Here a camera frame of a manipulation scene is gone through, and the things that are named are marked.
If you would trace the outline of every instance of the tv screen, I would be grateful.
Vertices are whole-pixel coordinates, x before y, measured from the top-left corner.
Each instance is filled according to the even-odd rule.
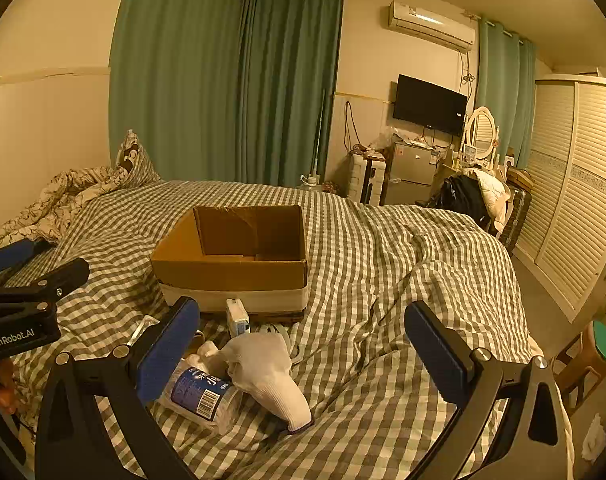
[[[398,76],[392,117],[461,136],[467,96],[406,75]]]

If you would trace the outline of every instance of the dark suitcase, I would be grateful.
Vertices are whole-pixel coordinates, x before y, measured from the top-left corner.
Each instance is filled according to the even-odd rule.
[[[520,230],[523,228],[525,217],[528,215],[529,204],[532,202],[532,195],[529,191],[525,191],[517,186],[512,186],[512,184],[508,184],[508,186],[514,197],[514,209],[505,229],[503,229],[503,232],[500,234],[499,241],[505,246],[508,253],[512,254],[514,246],[516,245],[516,240],[518,240],[518,235],[520,235]]]

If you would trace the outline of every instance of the wardrobe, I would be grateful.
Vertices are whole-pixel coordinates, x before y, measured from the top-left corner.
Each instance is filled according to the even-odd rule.
[[[527,170],[534,189],[515,253],[573,320],[606,280],[606,78],[536,81]]]

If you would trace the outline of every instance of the air conditioner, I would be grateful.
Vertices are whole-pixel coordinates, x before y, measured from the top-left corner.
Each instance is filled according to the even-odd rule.
[[[476,41],[473,28],[429,10],[398,2],[389,5],[389,28],[462,52],[472,50]]]

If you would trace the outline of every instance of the curtain rod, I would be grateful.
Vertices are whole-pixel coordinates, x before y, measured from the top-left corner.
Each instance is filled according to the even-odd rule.
[[[477,22],[481,21],[481,16],[479,16],[478,14],[474,14],[473,12],[468,12],[467,10],[464,10],[462,12],[463,16],[465,16],[466,18],[469,18],[470,20],[477,20]],[[496,23],[491,22],[490,20],[486,20],[488,25],[492,25],[493,27],[496,27]],[[511,32],[508,32],[507,30],[503,29],[503,34],[505,34],[506,36],[509,36],[510,38],[513,38],[514,35]],[[520,44],[524,44],[523,40],[518,40],[518,42]]]

